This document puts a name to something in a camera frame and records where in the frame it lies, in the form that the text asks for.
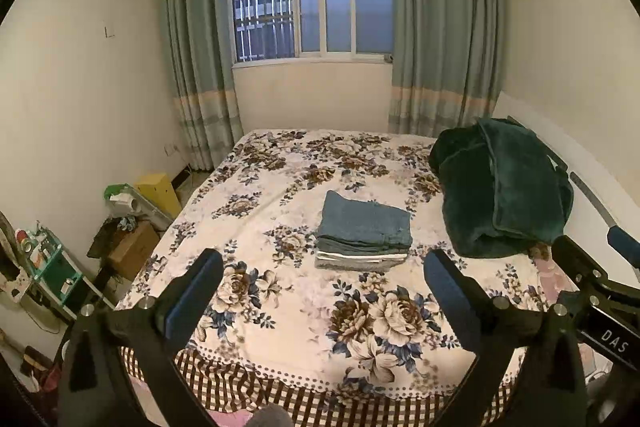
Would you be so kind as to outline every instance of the gray knob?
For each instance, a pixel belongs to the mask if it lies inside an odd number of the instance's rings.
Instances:
[[[554,304],[554,313],[559,317],[566,315],[566,307],[564,304]]]
[[[93,304],[85,304],[84,306],[82,306],[82,309],[80,310],[80,314],[83,317],[91,317],[91,315],[94,314],[94,310],[95,310],[95,307]]]
[[[156,298],[151,295],[147,295],[138,301],[138,308],[142,308],[143,310],[148,310],[153,306],[156,302]]]
[[[503,297],[502,295],[498,295],[497,297],[494,297],[492,302],[494,303],[494,306],[499,310],[505,310],[510,305],[509,299],[507,297]]]

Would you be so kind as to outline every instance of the curtain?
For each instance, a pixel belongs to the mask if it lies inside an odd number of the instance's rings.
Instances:
[[[164,54],[191,166],[211,170],[242,136],[227,0],[161,0]]]
[[[437,136],[489,116],[503,0],[396,0],[389,130]]]

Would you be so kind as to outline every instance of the window sill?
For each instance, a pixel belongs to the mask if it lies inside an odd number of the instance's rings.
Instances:
[[[386,64],[392,66],[391,62],[387,62],[383,55],[380,56],[363,56],[363,57],[293,57],[293,58],[270,58],[267,60],[254,60],[253,62],[236,62],[232,69],[241,70],[242,68],[255,68],[257,66],[281,66],[284,64],[312,64],[314,62],[333,62],[336,64]]]

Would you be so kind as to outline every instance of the floral pattern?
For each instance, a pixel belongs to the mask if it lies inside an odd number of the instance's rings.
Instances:
[[[202,250],[216,248],[222,281],[188,344],[201,357],[269,367],[289,385],[325,381],[327,403],[405,390],[450,394],[473,357],[424,281],[425,256],[442,250],[488,295],[520,308],[547,304],[526,254],[464,259],[452,249],[428,164],[432,144],[337,131],[245,136],[194,192],[118,307],[159,295]],[[407,208],[414,239],[407,260],[386,273],[316,269],[314,230],[328,190]]]

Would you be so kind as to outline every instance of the plaid fabric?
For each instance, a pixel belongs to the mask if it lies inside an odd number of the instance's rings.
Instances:
[[[122,356],[127,372],[144,381],[133,350],[122,348]],[[433,421],[447,399],[438,394],[402,399],[379,394],[340,395],[325,388],[322,381],[287,384],[258,367],[250,371],[239,363],[206,360],[197,351],[186,349],[175,357],[175,364],[205,409],[254,411],[275,403],[291,415],[296,427],[418,427]],[[483,425],[502,415],[512,388],[513,382],[500,387],[484,415]]]

